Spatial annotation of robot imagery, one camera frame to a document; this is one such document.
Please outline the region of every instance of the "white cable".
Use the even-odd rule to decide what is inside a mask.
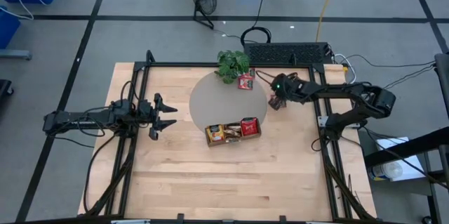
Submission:
[[[354,70],[354,68],[352,67],[351,63],[349,62],[348,59],[346,59],[346,56],[342,55],[342,54],[336,54],[334,56],[341,56],[343,57],[343,59],[348,63],[349,69],[351,69],[352,74],[354,75],[354,78],[349,82],[350,84],[353,84],[356,79],[357,79],[357,75],[356,75],[356,71]]]
[[[23,4],[23,2],[22,2],[22,0],[19,0],[19,2],[20,2],[20,4],[22,5],[22,7],[27,11],[27,13],[31,16],[31,17],[28,17],[28,16],[24,16],[24,15],[17,15],[17,14],[15,14],[15,13],[12,13],[12,12],[10,12],[10,11],[7,11],[6,9],[3,9],[2,7],[0,7],[0,10],[2,10],[2,11],[4,11],[5,13],[7,13],[7,14],[11,14],[12,16],[15,16],[15,17],[17,17],[17,18],[23,18],[23,19],[26,19],[26,20],[34,20],[34,15],[28,10],[28,8]]]

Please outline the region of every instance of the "yellow cable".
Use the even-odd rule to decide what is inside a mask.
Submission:
[[[323,10],[321,10],[320,20],[318,21],[318,29],[316,30],[315,42],[318,42],[318,38],[320,37],[321,21],[323,20],[323,15],[324,15],[324,12],[326,11],[326,7],[328,7],[328,4],[329,4],[329,0],[326,0],[326,2],[324,3],[324,6],[323,6]]]

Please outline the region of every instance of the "gray floor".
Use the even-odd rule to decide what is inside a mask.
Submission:
[[[262,16],[317,17],[325,0],[264,0]],[[449,18],[449,1],[426,0],[435,18]],[[218,0],[213,15],[254,16],[260,0]],[[90,15],[95,0],[55,0],[50,6],[32,6],[38,15]],[[6,4],[22,12],[19,6]],[[192,0],[103,0],[99,15],[191,15]],[[331,0],[328,17],[425,18],[418,0]],[[42,117],[59,103],[74,62],[86,20],[22,21],[8,48],[28,49],[33,60],[1,60],[0,79],[11,79],[15,95],[0,117],[0,223],[15,220],[29,179],[39,157],[45,135]],[[253,22],[215,22],[216,29],[240,35]],[[260,22],[272,31],[273,42],[314,41],[316,22]],[[449,39],[449,24],[439,24]],[[264,41],[260,34],[248,39]],[[321,41],[334,52],[361,54],[372,63],[394,65],[429,62],[441,49],[429,23],[325,22]],[[97,20],[83,55],[66,110],[85,110],[105,103],[114,63],[143,60],[151,49],[158,61],[213,62],[220,50],[241,50],[238,39],[222,37],[193,21]],[[416,68],[376,68],[360,58],[351,62],[358,80],[385,86]],[[370,120],[374,131],[414,138],[448,125],[441,90],[433,71],[392,89],[398,100],[387,119]],[[68,133],[83,143],[93,139]],[[57,141],[34,198],[27,220],[75,216],[88,160],[92,151]],[[380,218],[420,223],[429,214],[427,199],[396,190],[394,185],[372,183]],[[448,194],[437,189],[441,202]],[[445,221],[449,221],[447,211]]]

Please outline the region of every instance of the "potted plant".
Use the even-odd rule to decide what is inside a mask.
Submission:
[[[240,51],[220,51],[218,53],[218,71],[214,71],[225,84],[232,84],[241,74],[250,68],[249,57]]]

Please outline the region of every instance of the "round gray mat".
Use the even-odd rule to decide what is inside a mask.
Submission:
[[[215,74],[203,77],[190,95],[190,115],[201,131],[215,124],[241,121],[245,117],[257,117],[264,121],[267,113],[267,97],[258,81],[252,91],[237,88],[237,82],[225,84]]]

